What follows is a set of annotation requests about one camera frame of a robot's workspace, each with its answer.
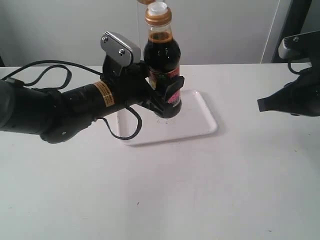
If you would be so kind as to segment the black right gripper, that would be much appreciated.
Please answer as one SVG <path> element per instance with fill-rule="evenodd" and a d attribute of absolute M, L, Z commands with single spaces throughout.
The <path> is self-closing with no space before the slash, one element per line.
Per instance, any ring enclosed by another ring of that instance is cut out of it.
<path fill-rule="evenodd" d="M 257 100 L 260 112 L 275 111 L 292 116 L 318 117 L 320 115 L 320 77 L 313 68 L 296 71 L 292 63 L 288 69 L 297 79 L 287 83 L 272 95 Z"/>

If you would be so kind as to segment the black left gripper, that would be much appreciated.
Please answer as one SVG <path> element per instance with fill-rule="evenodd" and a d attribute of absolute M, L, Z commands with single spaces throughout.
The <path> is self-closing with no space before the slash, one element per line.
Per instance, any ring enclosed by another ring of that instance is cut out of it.
<path fill-rule="evenodd" d="M 101 80 L 110 89 L 114 100 L 113 105 L 101 108 L 102 113 L 115 113 L 135 104 L 153 111 L 160 118 L 173 118 L 181 110 L 180 90 L 185 78 L 179 75 L 165 77 L 157 83 L 154 73 L 143 60 L 121 67 L 106 56 Z"/>

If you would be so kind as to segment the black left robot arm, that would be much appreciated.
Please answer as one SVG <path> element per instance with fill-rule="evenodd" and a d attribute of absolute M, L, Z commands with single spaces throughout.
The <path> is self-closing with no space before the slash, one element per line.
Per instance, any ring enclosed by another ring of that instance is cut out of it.
<path fill-rule="evenodd" d="M 0 80 L 0 129 L 38 135 L 47 143 L 59 144 L 125 109 L 136 117 L 134 135 L 138 135 L 143 121 L 133 105 L 167 118 L 168 101 L 185 82 L 183 76 L 175 76 L 160 93 L 147 82 L 149 75 L 142 60 L 121 65 L 110 56 L 104 59 L 99 81 L 71 90 L 66 90 L 72 79 L 70 70 L 62 85 L 45 88 L 36 87 L 39 78 L 26 83 L 11 72 Z"/>

